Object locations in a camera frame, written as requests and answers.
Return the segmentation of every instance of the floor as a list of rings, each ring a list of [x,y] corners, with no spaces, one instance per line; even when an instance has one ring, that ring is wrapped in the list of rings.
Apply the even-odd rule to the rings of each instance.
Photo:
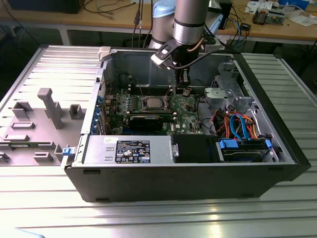
[[[40,43],[49,45],[61,45],[62,41],[57,30],[28,28],[28,32]],[[98,32],[88,31],[70,31],[71,40],[74,45],[79,46],[114,46],[126,47],[131,44],[131,35],[128,33],[106,33],[101,35]],[[245,48],[245,52],[251,52],[254,49],[254,42],[249,42]],[[29,59],[36,51],[38,45],[32,38],[20,29],[16,37],[7,42],[0,41],[0,98],[13,84],[22,69],[25,67]],[[306,62],[307,51],[311,47],[299,45],[274,45],[271,43],[258,43],[254,53],[267,54],[274,53],[281,55],[290,66],[299,72],[303,62]],[[317,75],[317,58],[310,62],[307,69],[301,75],[302,80],[312,90],[317,93],[317,84],[314,83]]]

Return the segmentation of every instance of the blue latch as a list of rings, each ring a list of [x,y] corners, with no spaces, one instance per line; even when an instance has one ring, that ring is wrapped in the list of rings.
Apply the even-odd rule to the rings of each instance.
[[[63,156],[73,156],[75,155],[75,152],[76,152],[76,147],[68,147],[68,148],[64,148],[61,154]]]
[[[219,144],[221,149],[224,149],[224,148],[238,149],[239,148],[238,142],[236,140],[220,140]]]
[[[265,143],[269,149],[272,148],[272,143],[270,142],[270,140],[265,140]]]

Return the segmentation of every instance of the power cord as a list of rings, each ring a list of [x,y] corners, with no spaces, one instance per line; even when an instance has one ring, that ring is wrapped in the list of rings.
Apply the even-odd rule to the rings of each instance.
[[[238,51],[227,51],[227,50],[218,50],[218,51],[211,51],[211,52],[208,52],[200,57],[198,57],[197,59],[191,61],[190,63],[184,65],[184,66],[175,66],[175,65],[171,65],[170,68],[172,69],[184,69],[184,68],[187,68],[195,63],[197,63],[198,61],[202,60],[203,58],[205,58],[206,56],[209,56],[211,54],[218,54],[218,53],[227,53],[227,54],[240,54],[241,52],[238,52]]]
[[[12,17],[12,19],[13,19],[16,23],[18,23],[18,24],[25,30],[26,33],[28,33],[28,35],[33,39],[33,41],[34,41],[36,44],[40,45],[40,43],[30,34],[30,32],[28,32],[28,31],[25,29],[25,27],[22,26],[22,24],[11,14],[11,12],[8,10],[8,8],[6,7],[6,5],[4,4],[4,1],[3,1],[3,0],[1,0],[1,1],[2,1],[2,5],[3,5],[4,9],[5,9],[6,12]]]
[[[148,40],[148,37],[149,37],[152,29],[153,29],[153,0],[151,0],[151,28],[150,28],[150,30],[149,30],[149,32],[148,32],[148,34],[147,34],[147,36],[146,36],[146,38],[145,38],[145,40],[143,42],[142,48],[145,48],[145,44],[146,44],[146,42]]]
[[[117,10],[119,10],[119,9],[122,9],[122,8],[125,8],[125,7],[128,7],[128,6],[132,6],[132,5],[135,4],[135,2],[133,2],[133,3],[131,3],[131,4],[128,4],[128,5],[125,5],[125,6],[121,6],[121,7],[112,9],[112,10],[108,10],[108,11],[102,11],[102,10],[101,10],[101,8],[104,7],[104,6],[116,5],[116,4],[119,2],[119,1],[117,1],[116,3],[112,3],[112,4],[104,4],[104,5],[100,6],[100,7],[97,9],[97,11],[92,11],[92,10],[87,9],[87,5],[88,5],[89,3],[91,3],[92,1],[94,1],[94,0],[89,0],[88,2],[86,2],[86,3],[84,4],[84,9],[85,9],[86,11],[88,11],[88,12],[91,12],[91,13],[111,13],[111,14],[112,14],[113,11],[117,11]]]
[[[141,30],[142,30],[142,20],[143,20],[143,4],[144,0],[141,1],[141,17],[140,17],[140,27],[139,27],[139,41],[138,41],[138,48],[140,47],[140,41],[141,41]]]
[[[7,35],[6,32],[5,32],[5,30],[4,30],[4,28],[3,28],[1,25],[0,25],[0,29],[1,29],[0,32],[2,32],[4,35]],[[27,56],[23,55],[23,54],[20,52],[20,50],[25,51],[25,52],[28,53],[30,56],[32,56],[33,53],[31,53],[31,52],[27,51],[26,49],[20,47],[19,44],[18,44],[18,47],[17,47],[17,46],[14,44],[14,42],[13,42],[13,40],[14,40],[15,38],[12,38],[12,37],[9,37],[9,36],[7,36],[7,37],[8,37],[8,41],[10,41],[10,43],[11,43],[12,46],[13,46],[13,48],[15,48],[15,49],[18,51],[18,53],[20,54],[20,56],[22,56],[22,57],[24,57],[25,59],[29,60],[30,57],[27,57]]]
[[[133,48],[133,40],[134,40],[134,34],[135,31],[137,29],[137,26],[140,23],[140,7],[141,7],[141,0],[139,0],[139,6],[138,6],[138,10],[135,13],[135,17],[134,17],[134,29],[133,29],[133,33],[132,33],[132,41],[131,41],[131,47]]]
[[[207,26],[206,24],[205,24],[205,31],[207,32],[208,35],[210,35],[210,36],[216,38],[216,36],[210,31],[210,29],[208,28],[208,26]],[[225,48],[228,48],[228,49],[234,51],[234,49],[233,49],[231,46],[227,45],[226,43],[222,42],[221,40],[219,40],[219,42],[220,42],[220,44],[222,44]]]

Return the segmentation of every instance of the black connector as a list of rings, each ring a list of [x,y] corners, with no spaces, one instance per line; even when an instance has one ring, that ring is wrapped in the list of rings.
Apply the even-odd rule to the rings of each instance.
[[[240,29],[243,30],[243,31],[250,31],[251,25],[247,24],[247,23],[241,23]]]
[[[137,26],[140,23],[140,10],[137,10],[134,18],[134,25]]]

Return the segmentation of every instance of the motherboard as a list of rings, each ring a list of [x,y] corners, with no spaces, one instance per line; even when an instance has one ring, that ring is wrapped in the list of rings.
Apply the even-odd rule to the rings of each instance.
[[[100,99],[96,134],[203,134],[196,114],[197,95],[172,88],[111,88]]]

